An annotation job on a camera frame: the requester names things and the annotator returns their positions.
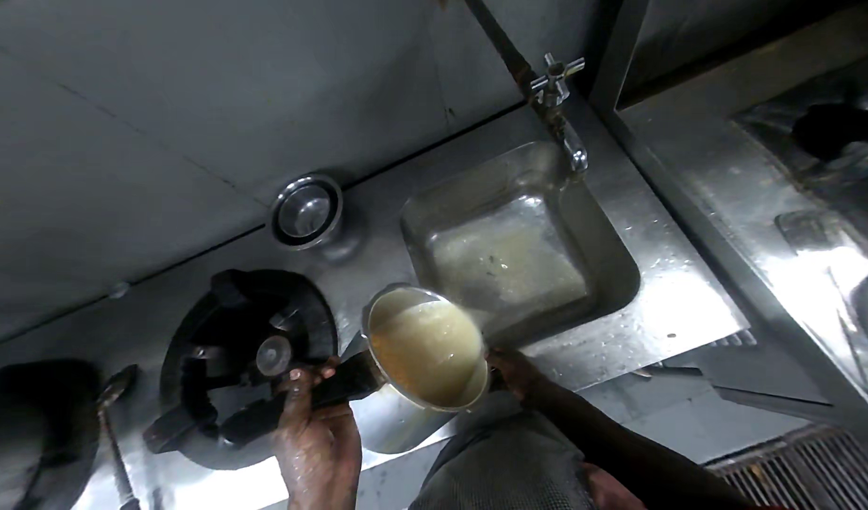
faucet handle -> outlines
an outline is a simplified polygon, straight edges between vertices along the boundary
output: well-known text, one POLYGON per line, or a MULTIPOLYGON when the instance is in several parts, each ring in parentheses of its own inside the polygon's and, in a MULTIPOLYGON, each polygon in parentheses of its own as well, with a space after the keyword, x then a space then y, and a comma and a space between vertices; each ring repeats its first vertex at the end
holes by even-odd
POLYGON ((531 92, 535 94, 539 102, 544 102, 545 95, 553 96, 552 99, 548 100, 553 104, 548 106, 556 106, 569 97, 566 78, 584 69, 585 59, 578 58, 567 65, 555 60, 553 55, 548 52, 544 54, 544 62, 547 63, 547 74, 531 82, 531 92))

kitchen sink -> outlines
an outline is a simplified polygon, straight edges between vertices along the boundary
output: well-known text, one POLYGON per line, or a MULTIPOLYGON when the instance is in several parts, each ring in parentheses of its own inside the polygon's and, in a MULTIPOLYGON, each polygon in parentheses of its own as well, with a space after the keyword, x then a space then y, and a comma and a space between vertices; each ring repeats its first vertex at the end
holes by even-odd
POLYGON ((556 145, 509 151, 410 198, 418 282, 464 307, 491 346, 521 347, 626 306, 632 255, 556 145))

gas burner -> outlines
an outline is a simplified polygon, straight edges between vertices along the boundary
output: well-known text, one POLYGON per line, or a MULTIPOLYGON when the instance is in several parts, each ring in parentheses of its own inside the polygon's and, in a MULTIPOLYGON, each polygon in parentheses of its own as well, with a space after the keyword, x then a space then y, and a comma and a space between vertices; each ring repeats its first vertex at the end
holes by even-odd
POLYGON ((223 424, 265 405, 290 367, 322 363, 336 353, 332 314, 304 276, 217 273, 170 342, 160 374, 164 414, 145 431, 145 443, 154 453, 178 450, 212 469, 269 458, 271 428, 248 431, 257 438, 234 443, 224 437, 223 424))

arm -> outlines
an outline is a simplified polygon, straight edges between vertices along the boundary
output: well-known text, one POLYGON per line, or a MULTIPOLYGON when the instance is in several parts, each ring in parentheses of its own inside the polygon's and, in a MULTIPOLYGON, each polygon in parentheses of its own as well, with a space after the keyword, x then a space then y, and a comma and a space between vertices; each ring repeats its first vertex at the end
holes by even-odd
POLYGON ((589 463, 626 486, 647 508, 750 506, 711 472, 676 452, 631 432, 574 392, 544 377, 519 352, 495 349, 488 362, 526 408, 545 415, 589 463))

faucet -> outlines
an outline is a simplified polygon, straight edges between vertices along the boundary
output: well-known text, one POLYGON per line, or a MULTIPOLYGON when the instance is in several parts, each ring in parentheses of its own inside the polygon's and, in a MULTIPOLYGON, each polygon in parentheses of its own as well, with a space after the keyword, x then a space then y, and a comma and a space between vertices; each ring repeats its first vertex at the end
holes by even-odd
POLYGON ((506 32, 497 23, 483 0, 465 0, 468 9, 484 29, 487 37, 500 57, 506 69, 515 79, 519 91, 528 100, 531 108, 538 114, 541 122, 551 133, 553 139, 563 147, 569 156, 574 171, 584 171, 588 168, 588 151, 581 142, 579 134, 563 114, 560 107, 569 97, 569 87, 566 78, 578 73, 585 67, 585 59, 580 58, 569 65, 553 59, 551 53, 544 55, 547 63, 547 74, 538 77, 521 53, 515 49, 506 32))
POLYGON ((579 58, 566 65, 553 59, 551 53, 544 55, 547 63, 547 74, 530 83, 533 100, 543 108, 535 108, 540 113, 543 121, 553 138, 564 148, 569 156, 570 163, 575 171, 583 171, 588 168, 588 151, 581 142, 579 133, 575 132, 573 125, 569 123, 560 105, 569 98, 569 87, 566 86, 566 78, 578 73, 585 68, 585 59, 579 58))

